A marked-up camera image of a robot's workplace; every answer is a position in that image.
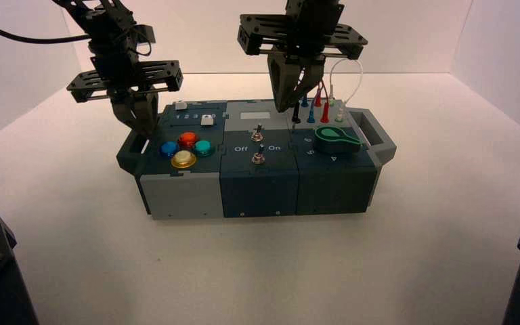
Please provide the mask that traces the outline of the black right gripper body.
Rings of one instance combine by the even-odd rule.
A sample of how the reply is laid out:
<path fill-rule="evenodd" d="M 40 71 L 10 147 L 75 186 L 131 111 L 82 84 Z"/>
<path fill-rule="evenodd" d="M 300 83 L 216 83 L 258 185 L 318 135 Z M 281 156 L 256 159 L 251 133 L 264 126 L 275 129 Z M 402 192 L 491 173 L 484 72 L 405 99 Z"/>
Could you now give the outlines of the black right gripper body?
<path fill-rule="evenodd" d="M 242 14 L 237 41 L 249 56 L 276 52 L 356 60 L 368 40 L 339 22 L 344 9 L 340 1 L 287 1 L 284 14 Z"/>

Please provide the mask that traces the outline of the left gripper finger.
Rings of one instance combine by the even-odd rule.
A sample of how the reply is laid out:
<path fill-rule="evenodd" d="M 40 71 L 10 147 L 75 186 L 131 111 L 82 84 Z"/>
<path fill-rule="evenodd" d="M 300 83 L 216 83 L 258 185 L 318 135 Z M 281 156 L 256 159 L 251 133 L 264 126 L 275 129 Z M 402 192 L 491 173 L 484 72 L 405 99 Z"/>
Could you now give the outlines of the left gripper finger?
<path fill-rule="evenodd" d="M 131 130 L 139 132 L 137 118 L 134 115 L 134 99 L 132 97 L 111 98 L 110 103 L 115 117 Z"/>
<path fill-rule="evenodd" d="M 151 137 L 158 120 L 158 94 L 145 93 L 133 97 L 134 129 L 144 137 Z"/>

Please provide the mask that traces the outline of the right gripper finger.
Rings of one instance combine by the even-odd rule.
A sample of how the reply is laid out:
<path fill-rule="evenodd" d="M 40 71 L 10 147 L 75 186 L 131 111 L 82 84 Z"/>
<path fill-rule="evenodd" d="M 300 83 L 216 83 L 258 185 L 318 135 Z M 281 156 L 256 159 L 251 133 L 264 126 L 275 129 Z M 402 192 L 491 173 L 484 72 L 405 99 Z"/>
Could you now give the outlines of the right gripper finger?
<path fill-rule="evenodd" d="M 321 81 L 324 74 L 325 59 L 324 56 L 301 58 L 303 74 L 299 83 L 300 98 L 307 95 Z"/>
<path fill-rule="evenodd" d="M 303 65 L 298 57 L 272 53 L 267 57 L 275 108 L 283 113 L 307 94 L 301 77 Z"/>

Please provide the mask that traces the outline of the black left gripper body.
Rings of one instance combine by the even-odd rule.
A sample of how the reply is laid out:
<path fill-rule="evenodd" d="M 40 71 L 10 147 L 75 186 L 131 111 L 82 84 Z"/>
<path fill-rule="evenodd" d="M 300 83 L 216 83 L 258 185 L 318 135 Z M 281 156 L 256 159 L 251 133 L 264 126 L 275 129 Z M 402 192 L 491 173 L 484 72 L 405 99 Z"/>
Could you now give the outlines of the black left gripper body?
<path fill-rule="evenodd" d="M 76 102 L 88 102 L 97 97 L 96 91 L 106 91 L 106 97 L 113 93 L 127 91 L 133 87 L 139 93 L 179 91 L 183 75 L 177 60 L 141 61 L 140 56 L 148 56 L 151 50 L 141 53 L 136 50 L 139 43 L 151 46 L 153 38 L 92 39 L 88 47 L 94 70 L 79 73 L 66 90 L 71 92 Z"/>

